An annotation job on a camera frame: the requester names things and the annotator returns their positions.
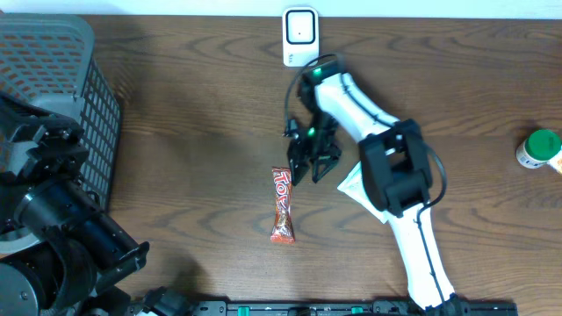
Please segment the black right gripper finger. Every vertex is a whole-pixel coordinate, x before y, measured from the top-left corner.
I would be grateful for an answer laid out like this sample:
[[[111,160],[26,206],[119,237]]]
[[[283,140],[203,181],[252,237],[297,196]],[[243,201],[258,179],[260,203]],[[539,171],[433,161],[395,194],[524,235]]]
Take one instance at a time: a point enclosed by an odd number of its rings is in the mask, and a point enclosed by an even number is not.
[[[332,170],[339,162],[338,155],[321,155],[313,158],[312,163],[312,181],[318,183],[330,170]]]
[[[292,173],[292,185],[297,186],[310,169],[308,156],[301,152],[289,151],[287,158]]]

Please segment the mint Zappy wipes pack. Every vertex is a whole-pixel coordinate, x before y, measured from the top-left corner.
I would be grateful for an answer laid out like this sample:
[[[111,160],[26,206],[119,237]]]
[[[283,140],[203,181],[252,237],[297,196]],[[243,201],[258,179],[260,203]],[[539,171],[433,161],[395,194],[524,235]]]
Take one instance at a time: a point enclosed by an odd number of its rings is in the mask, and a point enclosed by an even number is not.
[[[377,209],[367,197],[362,176],[361,163],[357,165],[348,173],[347,177],[337,186],[337,189],[358,202],[370,214],[377,218],[382,224],[387,222],[384,212]]]

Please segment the red Top chocolate bar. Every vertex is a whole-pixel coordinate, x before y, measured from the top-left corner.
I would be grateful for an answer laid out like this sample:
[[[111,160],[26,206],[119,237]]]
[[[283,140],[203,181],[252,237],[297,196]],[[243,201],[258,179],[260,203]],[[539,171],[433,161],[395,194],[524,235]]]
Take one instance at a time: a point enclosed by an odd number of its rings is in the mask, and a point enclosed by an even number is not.
[[[292,228],[292,173],[288,168],[272,168],[276,217],[270,240],[276,243],[293,244],[295,236]]]

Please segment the green lid jar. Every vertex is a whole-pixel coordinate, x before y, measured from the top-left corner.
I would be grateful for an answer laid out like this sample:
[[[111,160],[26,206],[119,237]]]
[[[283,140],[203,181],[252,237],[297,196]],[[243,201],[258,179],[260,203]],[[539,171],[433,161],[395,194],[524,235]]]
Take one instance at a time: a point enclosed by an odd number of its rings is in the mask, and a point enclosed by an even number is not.
[[[516,160],[527,169],[544,166],[561,150],[561,138],[552,130],[533,132],[516,149]]]

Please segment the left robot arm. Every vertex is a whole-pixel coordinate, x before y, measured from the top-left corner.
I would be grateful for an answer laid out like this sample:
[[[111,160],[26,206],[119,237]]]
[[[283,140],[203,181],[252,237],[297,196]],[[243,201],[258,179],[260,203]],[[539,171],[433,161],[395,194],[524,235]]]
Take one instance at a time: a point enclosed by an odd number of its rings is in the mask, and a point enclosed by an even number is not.
[[[72,118],[3,93],[8,142],[35,143],[18,172],[1,175],[1,220],[28,229],[38,244],[1,261],[3,315],[130,315],[118,282],[142,269],[148,242],[137,243],[81,188],[89,156]]]

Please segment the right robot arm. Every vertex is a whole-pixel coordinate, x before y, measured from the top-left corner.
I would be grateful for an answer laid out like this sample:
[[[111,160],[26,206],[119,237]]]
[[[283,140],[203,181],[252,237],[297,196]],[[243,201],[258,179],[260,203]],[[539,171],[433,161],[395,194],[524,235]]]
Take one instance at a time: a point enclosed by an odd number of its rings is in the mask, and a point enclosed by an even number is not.
[[[465,308],[446,275],[431,225],[430,165],[441,159],[412,119],[400,120],[371,101],[344,70],[336,54],[316,57],[292,79],[300,102],[312,115],[309,127],[285,121],[289,168],[298,184],[306,173],[318,182],[342,151],[335,131],[356,142],[366,197],[392,228],[407,274],[409,297],[427,315],[462,315]]]

